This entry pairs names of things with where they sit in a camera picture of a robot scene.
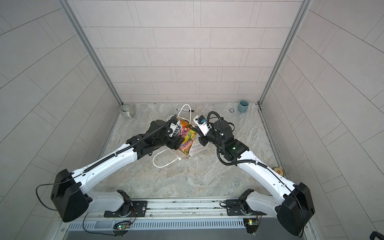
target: black cable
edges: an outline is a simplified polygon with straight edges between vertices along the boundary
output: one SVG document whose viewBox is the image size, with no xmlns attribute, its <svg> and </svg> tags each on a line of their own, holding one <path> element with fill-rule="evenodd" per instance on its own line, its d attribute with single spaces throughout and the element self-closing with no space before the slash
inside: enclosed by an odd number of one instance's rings
<svg viewBox="0 0 384 240">
<path fill-rule="evenodd" d="M 152 135 L 154 135 L 155 133 L 157 133 L 159 130 L 161 130 L 162 128 L 166 127 L 168 124 L 170 124 L 175 118 L 177 117 L 177 115 L 173 115 L 168 121 L 166 121 L 163 125 L 161 125 L 160 127 L 158 127 L 157 129 L 155 129 L 153 132 L 149 133 L 147 136 L 145 137 L 142 137 L 140 138 L 136 143 L 128 146 L 128 147 L 125 147 L 119 151 L 116 152 L 116 154 L 120 154 L 122 152 L 125 152 L 127 151 L 128 149 L 130 148 L 133 148 L 134 146 L 138 145 L 139 143 L 141 143 L 142 141 L 144 141 L 145 139 L 151 137 Z"/>
<path fill-rule="evenodd" d="M 231 122 L 229 122 L 228 124 L 232 125 L 233 126 L 233 129 L 232 129 L 232 132 L 235 130 L 235 125 Z"/>
<path fill-rule="evenodd" d="M 222 163 L 222 164 L 224 164 L 224 165 L 226 165 L 226 166 L 231 166 L 231 165 L 235 165 L 235 164 L 239 164 L 239 163 L 254 163 L 254 164 L 256 164 L 256 165 L 259 165 L 259 166 L 261 166 L 261 167 L 264 167 L 265 169 L 268 169 L 268 171 L 270 171 L 271 172 L 271 174 L 272 175 L 274 175 L 278 180 L 279 180 L 279 182 L 281 182 L 282 184 L 284 184 L 283 183 L 283 181 L 281 180 L 281 179 L 279 179 L 269 168 L 268 168 L 268 166 L 267 165 L 265 165 L 265 164 L 262 164 L 262 163 L 260 163 L 260 162 L 257 162 L 256 160 L 253 160 L 253 159 L 243 159 L 243 160 L 237 160 L 237 161 L 235 161 L 235 162 L 224 162 L 224 160 L 222 160 L 221 159 L 221 157 L 220 157 L 220 152 L 219 152 L 219 146 L 220 146 L 220 143 L 221 143 L 221 139 L 222 139 L 222 129 L 223 129 L 223 123 L 222 123 L 222 119 L 221 119 L 221 117 L 220 117 L 220 115 L 217 113 L 217 112 L 215 112 L 215 111 L 211 111 L 211 112 L 209 112 L 208 113 L 208 117 L 207 117 L 207 121 L 209 122 L 209 117 L 210 117 L 210 115 L 211 114 L 214 114 L 214 115 L 216 115 L 216 117 L 217 117 L 217 119 L 219 120 L 219 123 L 220 123 L 220 134 L 219 134 L 219 139 L 218 139 L 218 143 L 217 143 L 217 148 L 216 148 L 216 153 L 217 153 L 217 158 L 219 159 L 219 161 Z M 287 185 L 286 184 L 284 184 L 285 185 L 285 187 L 290 191 L 290 192 L 292 192 L 290 189 L 289 189 L 289 187 L 287 187 Z M 301 207 L 301 205 L 300 205 L 300 203 L 299 203 L 299 200 L 297 199 L 297 197 L 294 195 L 294 197 L 295 197 L 295 199 L 296 199 L 296 201 L 297 201 L 297 203 L 299 204 L 299 207 L 300 207 L 300 210 L 301 210 L 301 220 L 303 221 L 303 225 L 304 225 L 304 215 L 303 215 L 303 209 L 302 209 L 302 207 Z M 303 227 L 303 230 L 302 230 L 302 233 L 301 233 L 301 236 L 299 237 L 299 238 L 301 238 L 302 236 L 303 236 L 303 234 L 304 234 L 304 227 Z"/>
<path fill-rule="evenodd" d="M 42 184 L 42 185 L 37 186 L 37 188 L 36 188 L 36 196 L 37 196 L 37 199 L 39 200 L 39 202 L 40 202 L 44 207 L 46 207 L 46 208 L 48 208 L 49 210 L 52 210 L 52 211 L 57 211 L 57 209 L 52 209 L 52 208 L 50 208 L 50 207 L 47 207 L 47 206 L 41 201 L 41 199 L 40 199 L 40 197 L 39 197 L 39 194 L 37 193 L 37 189 L 38 189 L 39 187 L 41 187 L 41 186 L 56 185 L 56 184 L 62 184 L 62 183 L 65 183 L 65 182 L 69 182 L 70 180 L 72 180 L 72 179 L 74 179 L 74 178 L 76 178 L 76 177 L 73 177 L 73 178 L 71 178 L 71 179 L 68 179 L 67 181 L 64 181 L 64 182 L 59 182 L 59 183 L 48 183 L 48 184 Z"/>
<path fill-rule="evenodd" d="M 300 210 L 301 210 L 301 221 L 303 222 L 303 230 L 301 232 L 301 236 L 299 238 L 302 238 L 303 237 L 303 234 L 304 234 L 304 228 L 305 228 L 305 225 L 304 225 L 304 215 L 303 215 L 303 209 L 301 208 L 301 205 L 299 203 L 299 200 L 297 199 L 296 195 L 295 195 L 295 198 L 296 198 L 296 201 L 297 203 L 299 204 L 299 207 L 300 207 Z"/>
<path fill-rule="evenodd" d="M 166 127 L 166 126 L 167 126 L 168 124 L 170 124 L 176 117 L 177 117 L 176 114 L 173 115 L 168 121 L 166 121 L 163 125 L 159 126 L 157 129 L 153 130 L 153 131 L 152 131 L 151 133 L 149 133 L 147 136 L 140 138 L 136 143 L 134 143 L 134 144 L 132 144 L 132 145 L 130 145 L 130 146 L 128 146 L 128 147 L 125 147 L 125 148 L 123 148 L 123 149 L 120 149 L 120 150 L 117 151 L 116 153 L 112 153 L 112 154 L 106 156 L 106 157 L 103 158 L 102 160 L 100 160 L 100 161 L 94 163 L 93 165 L 87 167 L 87 168 L 83 171 L 83 173 L 89 172 L 91 169 L 93 169 L 93 168 L 99 166 L 99 165 L 102 164 L 103 162 L 105 162 L 105 161 L 111 159 L 112 157 L 117 157 L 118 154 L 120 154 L 120 153 L 122 153 L 122 152 L 125 152 L 125 151 L 127 151 L 128 149 L 130 149 L 130 148 L 135 147 L 136 145 L 138 145 L 139 143 L 141 143 L 141 142 L 144 141 L 145 139 L 147 139 L 147 138 L 149 138 L 150 136 L 152 136 L 152 135 L 154 135 L 155 133 L 157 133 L 160 129 Z"/>
<path fill-rule="evenodd" d="M 84 217 L 84 219 L 83 219 L 83 224 L 82 224 L 82 225 L 83 225 L 83 229 L 84 229 L 84 231 L 86 231 L 87 233 L 91 233 L 91 234 L 101 234 L 101 235 L 115 236 L 115 237 L 116 237 L 115 234 L 106 234 L 106 233 L 102 233 L 102 232 L 88 232 L 88 231 L 85 229 L 85 227 L 84 227 L 84 221 L 85 221 L 85 218 L 87 217 L 88 213 L 89 213 L 89 212 L 87 212 L 87 214 L 85 215 L 85 217 Z"/>
</svg>

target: black mounting plate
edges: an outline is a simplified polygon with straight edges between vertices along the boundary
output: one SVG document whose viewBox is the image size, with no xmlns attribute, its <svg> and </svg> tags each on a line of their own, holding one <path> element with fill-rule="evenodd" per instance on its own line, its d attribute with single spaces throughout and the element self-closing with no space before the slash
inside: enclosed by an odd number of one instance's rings
<svg viewBox="0 0 384 240">
<path fill-rule="evenodd" d="M 147 210 L 147 201 L 132 201 L 133 207 L 136 209 L 136 217 L 144 217 L 145 212 Z M 132 214 L 129 213 L 125 217 L 131 217 Z M 115 212 L 110 212 L 110 211 L 105 211 L 104 212 L 104 217 L 120 217 L 117 213 Z"/>
<path fill-rule="evenodd" d="M 233 206 L 233 205 L 238 205 L 240 200 L 238 199 L 227 199 L 225 200 L 228 205 L 230 206 Z M 245 215 L 243 214 L 243 212 L 241 211 L 240 207 L 239 208 L 227 208 L 227 215 L 228 216 L 256 216 L 256 215 L 266 215 L 265 213 L 262 213 L 262 212 L 252 212 L 252 214 L 250 215 Z"/>
</svg>

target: marble floor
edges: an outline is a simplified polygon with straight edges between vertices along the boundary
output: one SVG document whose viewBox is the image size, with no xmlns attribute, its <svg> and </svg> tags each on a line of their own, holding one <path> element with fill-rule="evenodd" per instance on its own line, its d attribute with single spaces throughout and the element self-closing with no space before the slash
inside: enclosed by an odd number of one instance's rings
<svg viewBox="0 0 384 240">
<path fill-rule="evenodd" d="M 136 113 L 133 118 L 119 116 L 103 155 L 114 151 L 134 135 L 145 133 L 151 121 L 166 120 L 177 114 L 176 108 L 183 104 L 133 104 Z M 257 105 L 250 103 L 246 113 L 237 111 L 237 103 L 192 103 L 196 115 L 207 116 L 209 111 L 218 112 L 228 122 L 235 125 L 235 138 L 246 144 L 256 156 L 270 167 L 277 166 L 271 145 L 265 133 Z M 189 112 L 180 115 L 189 118 Z M 248 188 L 262 194 L 268 191 L 236 166 L 225 166 L 216 156 L 216 147 L 210 144 L 208 149 L 187 160 L 176 160 L 164 168 L 152 164 L 153 156 L 166 149 L 154 151 L 152 157 L 144 156 L 128 164 L 101 181 L 95 191 L 113 192 L 124 190 L 131 198 L 160 197 L 219 197 L 239 196 Z M 158 155 L 155 163 L 163 166 L 176 157 L 170 151 Z"/>
</svg>

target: black motor housing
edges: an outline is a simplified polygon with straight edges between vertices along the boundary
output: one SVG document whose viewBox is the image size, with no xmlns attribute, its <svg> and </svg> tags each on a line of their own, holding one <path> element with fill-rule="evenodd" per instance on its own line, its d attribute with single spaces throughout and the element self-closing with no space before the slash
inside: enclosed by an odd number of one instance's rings
<svg viewBox="0 0 384 240">
<path fill-rule="evenodd" d="M 295 185 L 281 206 L 276 208 L 280 224 L 295 236 L 299 235 L 315 213 L 311 192 L 302 182 Z"/>
</svg>

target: white bag handle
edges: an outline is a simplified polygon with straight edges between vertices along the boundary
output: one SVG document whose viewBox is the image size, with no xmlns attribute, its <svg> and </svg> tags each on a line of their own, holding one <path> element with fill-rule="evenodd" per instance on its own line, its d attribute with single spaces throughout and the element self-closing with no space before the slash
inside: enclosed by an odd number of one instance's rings
<svg viewBox="0 0 384 240">
<path fill-rule="evenodd" d="M 185 118 L 180 117 L 180 113 L 181 113 L 181 111 L 183 110 L 183 107 L 185 107 L 186 105 L 189 107 L 189 121 L 188 121 L 187 119 L 185 119 Z M 190 124 L 191 124 L 191 118 L 192 118 L 192 109 L 191 109 L 191 106 L 189 106 L 189 104 L 184 104 L 183 107 L 180 109 L 180 112 L 179 112 L 179 114 L 178 114 L 177 116 L 178 116 L 179 118 L 182 118 L 182 119 L 188 121 L 188 122 L 189 122 L 189 125 L 190 125 Z"/>
</svg>

